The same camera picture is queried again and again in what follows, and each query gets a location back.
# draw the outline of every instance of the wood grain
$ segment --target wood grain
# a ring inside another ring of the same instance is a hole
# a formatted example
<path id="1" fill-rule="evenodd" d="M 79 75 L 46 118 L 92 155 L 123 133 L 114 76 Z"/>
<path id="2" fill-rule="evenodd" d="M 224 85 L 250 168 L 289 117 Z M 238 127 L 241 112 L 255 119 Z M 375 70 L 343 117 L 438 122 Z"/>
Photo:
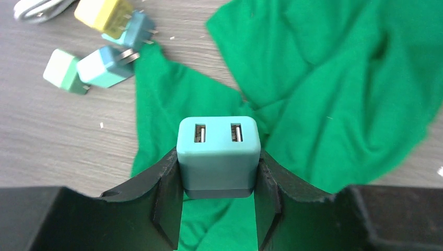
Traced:
<path id="1" fill-rule="evenodd" d="M 166 55 L 237 88 L 204 24 L 225 0 L 132 0 L 157 23 Z M 97 196 L 125 181 L 137 150 L 134 80 L 86 96 L 42 78 L 56 48 L 79 56 L 107 44 L 73 16 L 41 25 L 13 19 L 16 0 L 0 0 L 0 186 L 67 185 Z M 443 116 L 401 168 L 377 184 L 443 187 Z"/>

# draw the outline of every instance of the dual usb port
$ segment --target dual usb port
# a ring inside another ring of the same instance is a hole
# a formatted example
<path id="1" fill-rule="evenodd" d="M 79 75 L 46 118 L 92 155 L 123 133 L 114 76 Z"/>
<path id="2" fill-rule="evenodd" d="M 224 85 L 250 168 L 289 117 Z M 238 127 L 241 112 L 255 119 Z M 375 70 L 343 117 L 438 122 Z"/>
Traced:
<path id="1" fill-rule="evenodd" d="M 240 124 L 231 124 L 231 138 L 233 142 L 243 141 Z M 206 125 L 196 124 L 194 142 L 205 143 L 205 141 L 206 141 Z"/>

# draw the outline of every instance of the green cloth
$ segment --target green cloth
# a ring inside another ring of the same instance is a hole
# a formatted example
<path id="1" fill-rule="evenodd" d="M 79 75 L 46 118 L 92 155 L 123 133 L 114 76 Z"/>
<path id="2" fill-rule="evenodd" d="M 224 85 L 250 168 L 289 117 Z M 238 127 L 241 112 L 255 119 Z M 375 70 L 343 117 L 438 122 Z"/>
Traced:
<path id="1" fill-rule="evenodd" d="M 328 191 L 365 184 L 424 138 L 443 97 L 440 0 L 234 0 L 207 23 L 248 102 L 145 46 L 132 175 L 191 116 L 252 116 L 262 146 Z M 185 198 L 179 250 L 257 250 L 253 197 Z"/>

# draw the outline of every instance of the power adapter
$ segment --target power adapter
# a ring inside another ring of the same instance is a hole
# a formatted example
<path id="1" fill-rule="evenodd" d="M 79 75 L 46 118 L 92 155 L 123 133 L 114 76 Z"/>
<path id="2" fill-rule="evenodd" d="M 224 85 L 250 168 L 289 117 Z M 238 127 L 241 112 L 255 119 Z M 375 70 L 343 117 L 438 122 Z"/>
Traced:
<path id="1" fill-rule="evenodd" d="M 252 194 L 260 158 L 257 124 L 250 117 L 191 117 L 181 121 L 177 156 L 191 199 Z"/>
<path id="2" fill-rule="evenodd" d="M 134 7 L 126 0 L 81 0 L 74 16 L 87 26 L 118 39 L 133 11 Z"/>
<path id="3" fill-rule="evenodd" d="M 151 38 L 156 33 L 154 21 L 136 10 L 132 13 L 132 18 L 119 39 L 113 39 L 107 34 L 102 34 L 101 37 L 120 46 L 139 51 L 145 43 L 154 43 Z"/>
<path id="4" fill-rule="evenodd" d="M 134 75 L 131 62 L 139 57 L 132 49 L 121 52 L 107 45 L 80 60 L 77 71 L 83 82 L 109 88 Z"/>
<path id="5" fill-rule="evenodd" d="M 83 83 L 78 76 L 76 65 L 79 61 L 76 56 L 56 49 L 49 58 L 43 78 L 69 93 L 84 95 L 88 92 L 89 85 Z"/>

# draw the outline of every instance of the light green charger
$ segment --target light green charger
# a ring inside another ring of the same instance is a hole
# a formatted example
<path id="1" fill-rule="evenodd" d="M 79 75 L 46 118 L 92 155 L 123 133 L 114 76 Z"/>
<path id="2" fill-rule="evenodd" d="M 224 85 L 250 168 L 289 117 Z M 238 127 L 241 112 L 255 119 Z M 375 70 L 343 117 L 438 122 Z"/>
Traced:
<path id="1" fill-rule="evenodd" d="M 177 157 L 192 199 L 252 194 L 260 159 L 257 124 L 250 117 L 192 117 L 180 123 Z"/>
<path id="2" fill-rule="evenodd" d="M 83 83 L 77 72 L 79 58 L 56 49 L 43 72 L 43 78 L 51 84 L 70 93 L 86 94 L 89 85 Z"/>

